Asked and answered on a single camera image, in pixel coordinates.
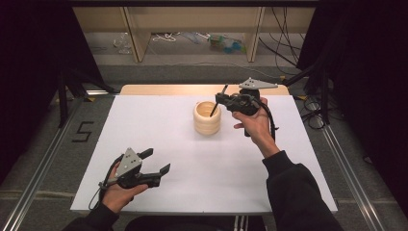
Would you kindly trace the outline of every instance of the sleeve cuff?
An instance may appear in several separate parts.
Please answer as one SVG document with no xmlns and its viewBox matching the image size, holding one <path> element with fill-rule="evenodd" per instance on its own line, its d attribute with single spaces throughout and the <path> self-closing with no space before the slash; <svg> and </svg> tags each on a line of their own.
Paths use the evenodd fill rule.
<svg viewBox="0 0 408 231">
<path fill-rule="evenodd" d="M 118 219 L 119 215 L 100 203 L 96 209 L 88 214 L 87 224 L 98 230 L 108 230 Z"/>
<path fill-rule="evenodd" d="M 294 166 L 285 151 L 280 151 L 271 157 L 262 161 L 267 168 L 269 177 L 280 174 L 281 172 Z"/>
</svg>

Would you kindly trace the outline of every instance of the person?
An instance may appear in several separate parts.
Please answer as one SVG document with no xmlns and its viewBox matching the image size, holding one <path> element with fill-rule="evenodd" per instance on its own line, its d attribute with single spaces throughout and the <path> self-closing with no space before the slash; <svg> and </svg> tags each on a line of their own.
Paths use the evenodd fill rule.
<svg viewBox="0 0 408 231">
<path fill-rule="evenodd" d="M 268 104 L 265 98 L 261 97 L 261 100 Z M 343 230 L 321 199 L 319 186 L 309 169 L 303 164 L 294 164 L 286 152 L 276 145 L 269 131 L 265 110 L 261 108 L 252 116 L 234 112 L 232 117 L 240 121 L 234 128 L 244 128 L 265 158 L 263 164 L 268 171 L 268 199 L 277 230 Z M 114 177 L 116 168 L 117 165 L 111 177 Z M 118 185 L 110 186 L 96 209 L 85 218 L 76 218 L 70 222 L 64 231 L 110 230 L 121 209 L 146 189 L 146 185 L 130 190 L 124 190 Z"/>
</svg>

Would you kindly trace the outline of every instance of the black sweatshirt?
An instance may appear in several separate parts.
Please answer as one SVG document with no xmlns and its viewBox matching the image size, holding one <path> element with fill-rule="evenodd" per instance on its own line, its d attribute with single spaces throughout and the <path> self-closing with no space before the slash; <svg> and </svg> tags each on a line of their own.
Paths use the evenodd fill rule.
<svg viewBox="0 0 408 231">
<path fill-rule="evenodd" d="M 343 230 L 321 199 L 319 186 L 307 167 L 295 165 L 285 151 L 263 160 L 268 170 L 268 198 L 277 230 Z M 102 203 L 64 231 L 109 230 L 118 215 Z"/>
</svg>

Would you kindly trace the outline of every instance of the white tabletop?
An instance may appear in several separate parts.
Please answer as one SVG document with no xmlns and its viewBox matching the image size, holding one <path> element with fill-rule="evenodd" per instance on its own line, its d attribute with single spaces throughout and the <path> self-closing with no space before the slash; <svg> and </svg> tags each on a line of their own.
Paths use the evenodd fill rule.
<svg viewBox="0 0 408 231">
<path fill-rule="evenodd" d="M 332 212 L 336 204 L 321 172 L 315 152 L 293 98 L 265 96 L 275 125 L 276 143 L 294 163 L 302 163 L 315 176 L 321 195 Z M 192 111 L 197 102 L 213 95 L 120 95 L 105 123 L 71 210 L 85 212 L 112 162 L 127 147 L 136 152 L 152 147 L 143 160 L 142 173 L 157 172 L 171 163 L 159 188 L 137 195 L 122 211 L 152 215 L 268 214 L 263 156 L 238 121 L 220 105 L 220 130 L 210 137 L 193 128 Z"/>
</svg>

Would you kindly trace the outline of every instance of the human hand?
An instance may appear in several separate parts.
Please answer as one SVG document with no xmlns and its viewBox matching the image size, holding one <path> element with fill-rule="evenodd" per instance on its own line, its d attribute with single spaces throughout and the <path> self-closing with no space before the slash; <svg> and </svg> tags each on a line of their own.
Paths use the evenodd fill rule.
<svg viewBox="0 0 408 231">
<path fill-rule="evenodd" d="M 109 178 L 115 178 L 115 173 L 117 167 L 119 167 L 119 163 L 117 163 L 111 171 Z M 123 207 L 125 207 L 132 199 L 133 196 L 143 193 L 147 190 L 147 185 L 138 185 L 132 189 L 123 189 L 118 184 L 111 185 L 105 192 L 105 195 L 102 199 L 102 203 L 106 205 L 110 210 L 114 213 L 119 213 Z"/>
<path fill-rule="evenodd" d="M 268 104 L 268 100 L 263 97 L 261 97 L 261 102 Z M 270 134 L 268 114 L 263 108 L 260 108 L 255 115 L 248 116 L 240 112 L 234 112 L 232 117 L 241 122 L 235 124 L 234 128 L 244 128 L 265 158 L 280 151 Z"/>
</svg>

